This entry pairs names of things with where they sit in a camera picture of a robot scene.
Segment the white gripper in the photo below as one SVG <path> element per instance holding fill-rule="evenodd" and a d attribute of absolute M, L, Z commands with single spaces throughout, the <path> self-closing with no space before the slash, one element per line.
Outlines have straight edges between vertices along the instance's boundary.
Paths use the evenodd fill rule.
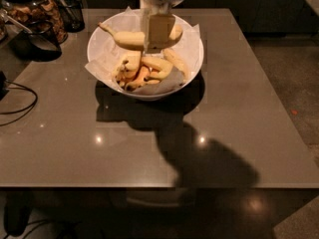
<path fill-rule="evenodd" d="M 140 0 L 141 30 L 145 34 L 144 50 L 159 49 L 168 46 L 170 32 L 174 26 L 175 18 L 169 14 L 172 7 L 184 0 Z"/>

